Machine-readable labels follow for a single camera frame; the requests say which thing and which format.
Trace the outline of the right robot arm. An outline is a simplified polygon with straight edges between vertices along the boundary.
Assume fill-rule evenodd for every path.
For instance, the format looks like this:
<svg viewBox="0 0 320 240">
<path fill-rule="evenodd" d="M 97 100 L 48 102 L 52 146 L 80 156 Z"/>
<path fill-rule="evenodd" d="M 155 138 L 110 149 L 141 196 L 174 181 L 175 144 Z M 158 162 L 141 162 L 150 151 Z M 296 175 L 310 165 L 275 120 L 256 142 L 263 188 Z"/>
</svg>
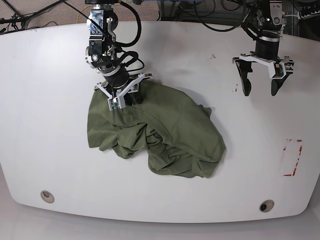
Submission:
<svg viewBox="0 0 320 240">
<path fill-rule="evenodd" d="M 142 21 L 138 12 L 120 0 L 87 0 L 85 4 L 93 7 L 87 18 L 90 36 L 86 48 L 86 62 L 105 79 L 105 83 L 98 83 L 96 87 L 107 96 L 111 111 L 123 109 L 134 103 L 140 104 L 143 101 L 140 82 L 146 75 L 143 73 L 131 75 L 131 71 L 127 68 L 139 62 L 140 58 L 137 52 L 124 50 L 134 46 L 141 37 Z M 115 4 L 127 8 L 135 16 L 137 34 L 129 43 L 117 41 L 115 29 L 119 20 L 113 10 Z"/>
</svg>

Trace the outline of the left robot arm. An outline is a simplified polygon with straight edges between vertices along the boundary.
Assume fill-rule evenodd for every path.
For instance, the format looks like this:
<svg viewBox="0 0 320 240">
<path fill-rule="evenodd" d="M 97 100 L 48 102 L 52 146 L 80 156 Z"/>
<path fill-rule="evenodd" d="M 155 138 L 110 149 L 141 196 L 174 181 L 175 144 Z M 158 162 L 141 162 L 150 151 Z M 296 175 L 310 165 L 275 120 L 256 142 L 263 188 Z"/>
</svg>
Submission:
<svg viewBox="0 0 320 240">
<path fill-rule="evenodd" d="M 255 41 L 255 50 L 240 54 L 232 62 L 236 65 L 243 94 L 252 90 L 248 74 L 253 72 L 252 63 L 266 66 L 271 79 L 271 95 L 275 96 L 287 78 L 293 74 L 294 61 L 289 56 L 278 56 L 280 39 L 286 26 L 286 15 L 280 0 L 257 0 L 250 8 L 241 28 Z"/>
</svg>

